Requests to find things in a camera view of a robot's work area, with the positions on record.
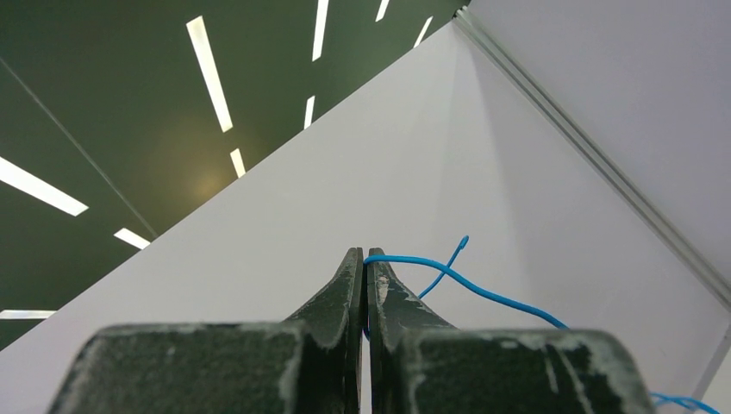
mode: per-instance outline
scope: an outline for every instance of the ceiling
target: ceiling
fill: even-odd
[[[236,179],[232,151],[256,167],[303,129],[309,97],[316,119],[465,3],[390,0],[375,22],[381,0],[330,0],[312,61],[317,0],[1,2],[0,157],[89,209],[0,182],[0,311],[57,310],[138,251],[114,233],[165,233]],[[225,133],[186,29],[198,16]],[[0,320],[0,348],[38,322]]]

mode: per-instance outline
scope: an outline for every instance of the ceiling light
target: ceiling light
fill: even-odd
[[[45,201],[72,216],[78,216],[89,208],[76,198],[2,158],[0,158],[0,181],[26,192],[40,201]]]
[[[241,151],[239,151],[239,148],[231,151],[231,160],[234,162],[236,175],[238,175],[239,178],[243,177],[244,174],[247,173],[247,170],[244,168],[244,160],[241,159]]]
[[[376,22],[384,18],[386,8],[388,8],[388,0],[381,0],[381,5],[378,7],[378,14],[376,15]]]
[[[0,312],[0,319],[46,319],[55,310],[10,310],[6,309]]]
[[[216,116],[218,116],[218,123],[221,124],[221,131],[226,132],[234,125],[231,122],[231,115],[228,114],[226,98],[223,96],[223,88],[221,88],[221,80],[218,78],[216,62],[213,60],[213,52],[210,50],[203,16],[196,17],[185,26],[188,28],[188,35],[191,36],[193,49],[196,51],[196,57],[198,57],[198,65],[201,66],[203,79],[205,79],[208,87],[210,100],[213,102],[213,109],[216,111]]]
[[[304,129],[312,124],[312,112],[315,110],[315,95],[307,99],[307,106],[304,109]]]
[[[115,237],[117,239],[123,240],[132,246],[135,246],[136,248],[142,250],[143,248],[146,248],[150,245],[150,242],[143,239],[142,237],[139,237],[135,233],[132,233],[131,231],[127,229],[121,229],[115,233]]]
[[[312,61],[322,55],[322,40],[325,38],[325,20],[328,18],[329,0],[317,0],[317,17],[315,18],[315,44],[312,46]]]
[[[419,37],[416,38],[416,43],[414,43],[414,47],[419,46],[419,43],[422,42],[422,39],[424,38],[424,35],[427,33],[427,29],[429,28],[429,24],[431,24],[431,22],[432,22],[432,18],[433,18],[433,16],[429,17],[424,22],[424,27],[422,28],[422,32],[419,34]]]

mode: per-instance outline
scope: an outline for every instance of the white wall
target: white wall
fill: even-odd
[[[727,354],[726,359],[715,373],[708,391],[703,396],[703,402],[715,408],[718,412],[731,412],[731,355]]]
[[[472,0],[470,11],[731,280],[731,2]]]
[[[0,352],[0,412],[42,411],[103,326],[278,320],[348,247],[446,260],[464,234],[456,269],[573,327],[613,332],[660,391],[692,391],[728,327],[675,256],[447,25]],[[417,292],[436,276],[396,270]],[[427,301],[464,328],[546,326],[451,280]]]

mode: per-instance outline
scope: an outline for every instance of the light fixture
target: light fixture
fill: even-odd
[[[56,313],[55,310],[10,310],[6,309],[0,311],[0,319],[46,319],[52,314]]]
[[[432,18],[433,18],[433,16],[429,17],[424,22],[424,27],[422,28],[422,32],[419,34],[419,37],[416,38],[416,43],[414,43],[414,47],[419,46],[419,43],[422,42],[422,39],[424,38],[424,35],[427,33],[427,29],[429,28],[429,24],[431,24],[431,22],[432,22]]]
[[[150,242],[143,239],[142,237],[139,237],[135,233],[132,233],[131,231],[127,229],[121,229],[115,233],[115,237],[117,239],[120,239],[122,241],[125,241],[132,246],[135,246],[136,248],[142,250],[143,248],[146,248],[150,245]]]
[[[0,158],[0,181],[12,185],[18,190],[51,204],[53,207],[72,216],[78,216],[89,208],[76,198],[69,196],[3,158]]]
[[[241,159],[241,151],[239,151],[239,148],[236,148],[234,151],[231,151],[231,161],[234,162],[234,168],[236,169],[236,175],[239,176],[239,178],[243,177],[244,174],[247,173],[246,168],[244,168],[244,160]]]
[[[322,40],[325,39],[325,20],[328,18],[329,0],[317,0],[317,16],[315,18],[315,43],[312,45],[312,61],[322,55]]]
[[[307,106],[304,108],[304,129],[312,124],[312,112],[315,110],[315,95],[307,99]]]
[[[388,8],[389,0],[381,0],[381,5],[378,7],[378,14],[376,15],[376,22],[383,19]]]
[[[193,50],[198,57],[198,65],[201,66],[203,79],[210,100],[213,102],[213,109],[218,116],[218,123],[221,125],[221,131],[226,132],[234,127],[231,122],[231,115],[228,114],[228,106],[226,105],[226,97],[223,96],[223,88],[221,88],[221,80],[218,78],[218,70],[216,70],[216,62],[213,60],[213,52],[210,50],[208,35],[205,31],[205,23],[203,16],[198,16],[185,25],[188,28],[188,35],[193,43]]]

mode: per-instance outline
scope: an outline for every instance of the blue wire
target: blue wire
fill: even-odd
[[[711,407],[710,405],[705,404],[703,401],[698,401],[695,398],[681,397],[681,396],[677,396],[677,395],[667,395],[667,394],[663,394],[660,392],[650,392],[650,395],[652,395],[655,398],[659,398],[659,401],[657,403],[655,403],[655,406],[674,403],[674,404],[680,405],[688,410],[693,410],[693,411],[703,410],[703,411],[708,412],[709,414],[721,414],[715,408]]]
[[[449,258],[449,261],[447,262],[447,267],[452,267],[452,263],[454,263],[454,259],[457,259],[457,255],[460,251],[462,251],[463,248],[467,245],[467,242],[470,241],[470,236],[466,235],[462,237],[462,240],[459,242],[459,246],[454,250],[454,253],[452,253],[452,257]],[[441,282],[441,278],[443,278],[445,275],[444,272],[439,273],[439,276],[432,282],[431,285],[429,285],[426,289],[424,289],[424,292],[419,293],[419,299],[427,296],[427,293],[431,292],[432,289],[434,289],[439,282]]]
[[[679,399],[669,397],[669,396],[667,396],[665,394],[661,394],[659,392],[650,392],[650,395],[652,395],[655,398],[659,398],[659,401],[655,403],[656,407],[660,407],[661,405],[665,405],[665,404],[677,404],[685,409],[692,410],[692,411],[695,411],[698,408],[697,405],[688,405]]]
[[[416,265],[424,265],[433,267],[434,269],[441,270],[442,272],[448,274],[452,279],[456,280],[458,283],[460,283],[462,286],[466,287],[470,291],[477,293],[479,296],[489,299],[493,302],[498,302],[499,304],[504,304],[505,306],[508,306],[513,309],[517,309],[519,311],[523,311],[526,313],[529,313],[531,315],[537,316],[546,322],[550,323],[551,325],[555,326],[556,328],[561,329],[568,329],[568,327],[562,323],[559,319],[554,317],[553,315],[549,314],[548,312],[545,312],[543,310],[540,310],[538,308],[534,308],[533,306],[530,306],[528,304],[522,304],[520,302],[517,302],[513,299],[508,299],[504,296],[500,296],[496,293],[487,291],[475,284],[473,284],[471,281],[465,279],[461,274],[455,272],[451,268],[441,264],[438,261],[425,259],[423,257],[415,257],[415,256],[389,256],[384,254],[375,254],[373,256],[368,256],[363,260],[363,265],[367,265],[369,263],[373,263],[374,261],[392,261],[396,263],[413,263]]]
[[[477,285],[474,285],[471,281],[467,280],[465,277],[463,277],[461,274],[455,272],[450,266],[454,262],[454,260],[457,258],[457,254],[459,254],[459,251],[465,248],[465,245],[469,241],[469,237],[465,236],[462,238],[462,241],[459,243],[459,246],[457,246],[457,249],[452,254],[452,258],[449,260],[447,265],[443,265],[438,261],[425,259],[423,257],[415,257],[415,256],[391,256],[391,255],[385,255],[385,254],[375,254],[373,256],[369,256],[363,260],[363,265],[368,265],[369,263],[377,262],[377,261],[390,261],[390,262],[396,262],[396,263],[412,263],[416,265],[423,265],[428,267],[433,267],[435,269],[441,270],[441,274],[432,282],[429,287],[427,287],[424,292],[422,292],[419,295],[419,298],[423,298],[426,296],[427,293],[429,293],[434,287],[441,281],[441,279],[444,277],[445,274],[448,274],[452,279],[456,280],[458,283],[460,283],[462,286],[466,287],[470,291],[477,293],[482,298],[489,299],[493,302],[498,302],[499,304],[504,304],[505,306],[508,306],[510,308],[523,311],[526,313],[529,313],[531,315],[540,317],[541,319],[549,322],[551,325],[555,326],[556,328],[560,329],[569,329],[565,324],[563,324],[559,319],[554,317],[553,315],[549,314],[548,312],[545,312],[544,310],[540,310],[538,308],[534,308],[533,306],[530,306],[528,304],[522,304],[520,302],[517,302],[513,299],[509,299],[503,296],[500,296],[496,293],[487,291]],[[365,337],[370,339],[369,332],[364,329]],[[655,403],[655,406],[661,406],[664,404],[676,404],[684,407],[685,409],[696,411],[696,410],[703,410],[706,411],[709,414],[721,414],[719,411],[711,407],[710,405],[705,404],[702,401],[698,401],[697,399],[690,398],[690,397],[680,397],[680,396],[670,396],[665,395],[660,392],[650,392],[650,395],[652,395],[655,398],[659,398],[659,401]]]
[[[454,249],[454,253],[452,253],[452,257],[449,259],[449,262],[447,263],[447,267],[452,266],[452,264],[454,263],[454,260],[457,259],[457,255],[459,254],[460,251],[462,251],[463,248],[465,248],[468,241],[470,241],[469,235],[462,237],[462,240],[459,241],[459,245],[457,246],[456,249]],[[440,273],[439,276],[437,276],[437,278],[434,280],[434,282],[432,282],[431,285],[429,285],[426,289],[424,289],[424,292],[419,294],[419,299],[427,296],[427,293],[429,293],[432,289],[434,289],[434,287],[437,286],[437,284],[439,284],[439,282],[441,281],[441,278],[443,278],[443,277],[444,277],[444,272]],[[365,338],[368,341],[370,341],[371,340],[371,330],[368,326],[368,322],[370,322],[370,318],[366,321],[366,325],[363,328],[363,335],[365,335]]]

